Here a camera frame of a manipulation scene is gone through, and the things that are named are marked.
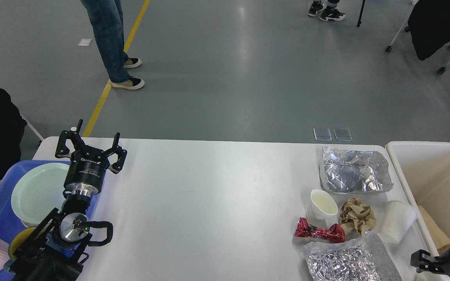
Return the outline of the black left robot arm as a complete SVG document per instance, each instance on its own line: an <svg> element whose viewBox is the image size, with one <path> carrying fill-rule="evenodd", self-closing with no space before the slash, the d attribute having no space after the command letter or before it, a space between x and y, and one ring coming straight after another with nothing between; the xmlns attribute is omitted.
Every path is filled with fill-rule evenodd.
<svg viewBox="0 0 450 281"><path fill-rule="evenodd" d="M70 159L61 209L52 209L22 242L11 242L5 268L14 281L75 281L89 258L86 247L102 247L113 238L111 222L90 221L86 212L102 190L106 171L123 169L127 150L119 145L120 133L105 151L86 145L82 122L75 130L63 130L57 142L55 156Z"/></svg>

